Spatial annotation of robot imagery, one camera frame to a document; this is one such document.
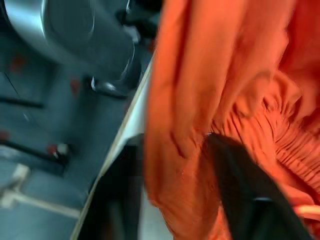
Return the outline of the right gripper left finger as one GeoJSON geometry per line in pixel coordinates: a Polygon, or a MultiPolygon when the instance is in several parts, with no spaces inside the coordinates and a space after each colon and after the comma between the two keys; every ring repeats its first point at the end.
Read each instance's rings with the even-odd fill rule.
{"type": "Polygon", "coordinates": [[[128,139],[99,179],[79,239],[138,239],[143,188],[143,137],[141,133],[128,139]]]}

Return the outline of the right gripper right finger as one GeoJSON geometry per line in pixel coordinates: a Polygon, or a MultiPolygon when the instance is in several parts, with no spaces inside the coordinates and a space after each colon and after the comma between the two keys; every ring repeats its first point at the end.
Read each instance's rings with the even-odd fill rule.
{"type": "Polygon", "coordinates": [[[246,147],[220,134],[206,138],[218,190],[234,240],[311,240],[276,183],[246,147]]]}

